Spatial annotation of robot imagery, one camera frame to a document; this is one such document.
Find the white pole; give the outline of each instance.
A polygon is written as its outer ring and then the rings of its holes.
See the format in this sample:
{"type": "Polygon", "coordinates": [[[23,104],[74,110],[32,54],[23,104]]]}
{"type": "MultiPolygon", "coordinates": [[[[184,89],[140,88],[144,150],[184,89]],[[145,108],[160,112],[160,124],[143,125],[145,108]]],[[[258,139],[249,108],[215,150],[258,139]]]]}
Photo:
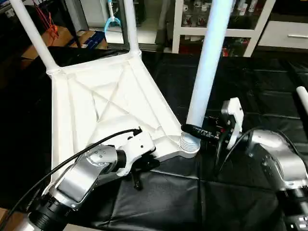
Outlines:
{"type": "Polygon", "coordinates": [[[133,0],[124,0],[130,52],[139,54],[136,16],[133,0]]]}
{"type": "Polygon", "coordinates": [[[21,22],[26,33],[28,34],[33,46],[35,47],[43,63],[45,64],[47,71],[58,70],[59,66],[56,64],[52,55],[47,49],[23,2],[21,0],[10,0],[10,2],[19,18],[19,21],[21,22]]]}
{"type": "Polygon", "coordinates": [[[301,86],[296,88],[298,96],[303,104],[303,107],[308,115],[308,92],[305,87],[301,86]]]}
{"type": "MultiPolygon", "coordinates": [[[[220,53],[225,39],[233,0],[213,0],[202,46],[198,71],[193,87],[187,124],[202,126],[207,103],[211,94],[220,53]]],[[[188,153],[196,153],[200,140],[182,133],[180,145],[188,153]]]]}

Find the white wall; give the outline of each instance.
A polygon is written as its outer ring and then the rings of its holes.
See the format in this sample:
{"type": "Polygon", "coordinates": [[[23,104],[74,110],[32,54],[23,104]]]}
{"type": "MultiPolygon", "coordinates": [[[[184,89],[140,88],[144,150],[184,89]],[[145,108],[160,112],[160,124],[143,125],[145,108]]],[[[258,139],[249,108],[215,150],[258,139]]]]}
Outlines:
{"type": "Polygon", "coordinates": [[[89,27],[104,27],[105,20],[100,0],[80,0],[89,27]]]}

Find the white shelf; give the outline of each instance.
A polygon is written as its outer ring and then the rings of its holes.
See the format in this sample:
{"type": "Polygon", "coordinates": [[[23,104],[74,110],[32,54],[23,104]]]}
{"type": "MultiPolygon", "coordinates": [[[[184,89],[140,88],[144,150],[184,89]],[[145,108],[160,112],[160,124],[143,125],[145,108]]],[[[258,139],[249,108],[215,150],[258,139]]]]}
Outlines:
{"type": "MultiPolygon", "coordinates": [[[[199,35],[204,36],[207,28],[205,27],[181,27],[180,35],[199,35]]],[[[226,37],[252,38],[255,35],[255,30],[228,29],[226,37]]]]}
{"type": "MultiPolygon", "coordinates": [[[[266,22],[270,16],[271,10],[276,0],[266,0],[262,13],[258,19],[255,29],[228,29],[226,37],[236,38],[250,38],[249,44],[244,53],[244,57],[250,57],[257,45],[257,42],[262,34],[266,22]]],[[[179,53],[180,36],[193,35],[205,36],[207,28],[204,27],[182,27],[182,14],[183,14],[184,0],[176,0],[175,14],[174,14],[174,29],[173,29],[173,44],[172,53],[179,53]]]]}

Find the white cabinet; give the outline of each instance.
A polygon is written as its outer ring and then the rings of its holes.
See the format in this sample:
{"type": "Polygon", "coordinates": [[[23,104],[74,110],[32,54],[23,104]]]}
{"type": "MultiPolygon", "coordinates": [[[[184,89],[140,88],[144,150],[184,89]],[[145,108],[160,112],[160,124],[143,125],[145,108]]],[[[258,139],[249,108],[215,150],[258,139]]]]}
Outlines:
{"type": "MultiPolygon", "coordinates": [[[[223,53],[226,56],[250,57],[260,38],[276,0],[237,0],[231,13],[223,53]],[[246,11],[239,4],[246,2],[246,11]]],[[[176,0],[172,52],[198,52],[206,36],[212,0],[176,0]]]]}
{"type": "Polygon", "coordinates": [[[308,24],[269,21],[259,45],[308,49],[308,24]]]}

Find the wooden surface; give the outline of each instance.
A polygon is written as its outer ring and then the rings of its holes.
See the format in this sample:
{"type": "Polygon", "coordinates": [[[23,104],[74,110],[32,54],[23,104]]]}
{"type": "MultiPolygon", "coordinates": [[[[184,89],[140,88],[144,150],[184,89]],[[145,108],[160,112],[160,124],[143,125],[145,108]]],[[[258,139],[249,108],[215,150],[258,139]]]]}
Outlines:
{"type": "MultiPolygon", "coordinates": [[[[6,209],[0,208],[0,222],[2,222],[6,213],[6,209]]],[[[22,213],[14,213],[9,222],[7,223],[4,231],[13,231],[21,223],[24,217],[25,215],[22,213]]]]}

